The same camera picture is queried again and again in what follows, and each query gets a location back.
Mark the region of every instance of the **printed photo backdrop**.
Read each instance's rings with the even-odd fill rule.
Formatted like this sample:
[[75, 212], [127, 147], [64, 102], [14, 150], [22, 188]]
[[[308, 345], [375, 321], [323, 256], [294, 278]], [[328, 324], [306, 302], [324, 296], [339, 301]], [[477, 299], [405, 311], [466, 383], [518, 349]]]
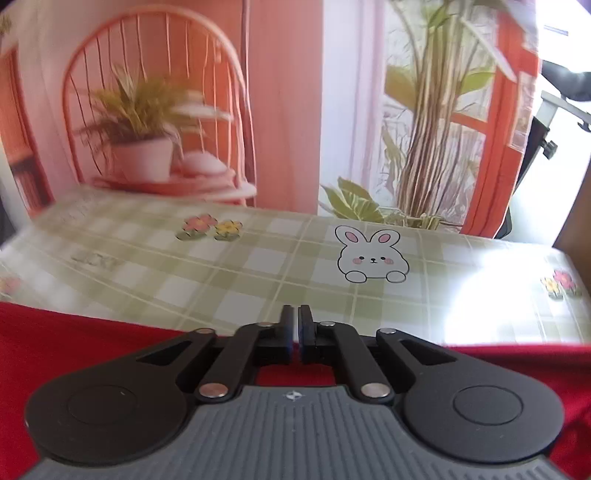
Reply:
[[34, 217], [80, 184], [494, 236], [533, 0], [16, 0], [0, 138]]

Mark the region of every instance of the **potted plant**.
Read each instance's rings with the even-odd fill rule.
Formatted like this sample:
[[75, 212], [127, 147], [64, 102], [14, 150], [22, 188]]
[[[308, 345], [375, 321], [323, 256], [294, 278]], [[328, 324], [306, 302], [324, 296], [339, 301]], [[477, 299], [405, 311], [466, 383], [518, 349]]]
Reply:
[[113, 75], [115, 88], [89, 92], [98, 117], [79, 133], [98, 138], [99, 150], [110, 145], [128, 182], [168, 181], [175, 145], [182, 157], [180, 132], [199, 132], [196, 118], [222, 115], [207, 105], [188, 108], [203, 96], [167, 79], [134, 81], [121, 66], [113, 66]]

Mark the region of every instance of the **white flower pot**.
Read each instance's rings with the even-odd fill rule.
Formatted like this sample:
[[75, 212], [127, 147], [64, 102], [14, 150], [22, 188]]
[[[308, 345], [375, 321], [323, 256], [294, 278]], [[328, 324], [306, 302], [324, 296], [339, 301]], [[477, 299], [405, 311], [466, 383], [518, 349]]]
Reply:
[[173, 141], [169, 138], [113, 145], [111, 148], [128, 182], [153, 183], [170, 179]]

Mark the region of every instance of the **round black pad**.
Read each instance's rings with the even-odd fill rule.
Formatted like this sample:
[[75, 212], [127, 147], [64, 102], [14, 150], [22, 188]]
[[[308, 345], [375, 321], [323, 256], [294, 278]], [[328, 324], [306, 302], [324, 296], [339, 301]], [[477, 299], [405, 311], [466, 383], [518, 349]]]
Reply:
[[477, 463], [540, 454], [564, 422], [560, 399], [544, 384], [471, 358], [426, 368], [404, 398], [403, 412], [429, 446]]
[[480, 425], [503, 425], [523, 411], [517, 395], [491, 385], [468, 387], [456, 394], [453, 407], [462, 417]]
[[99, 365], [37, 390], [25, 412], [40, 450], [61, 461], [126, 462], [166, 444], [187, 415], [174, 376], [156, 365]]
[[136, 403], [135, 395], [127, 388], [97, 385], [72, 395], [68, 411], [83, 423], [107, 425], [131, 415]]

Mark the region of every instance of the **bunny cartoon print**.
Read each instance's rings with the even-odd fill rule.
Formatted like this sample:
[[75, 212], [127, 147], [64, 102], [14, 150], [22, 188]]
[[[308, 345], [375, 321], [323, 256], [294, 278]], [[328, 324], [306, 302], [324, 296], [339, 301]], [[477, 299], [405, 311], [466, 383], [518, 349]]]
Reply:
[[336, 237], [345, 246], [337, 265], [351, 283], [364, 283], [368, 278], [385, 278], [390, 283], [402, 283], [410, 269], [394, 245], [400, 234], [394, 230], [375, 232], [367, 241], [356, 228], [339, 225]]

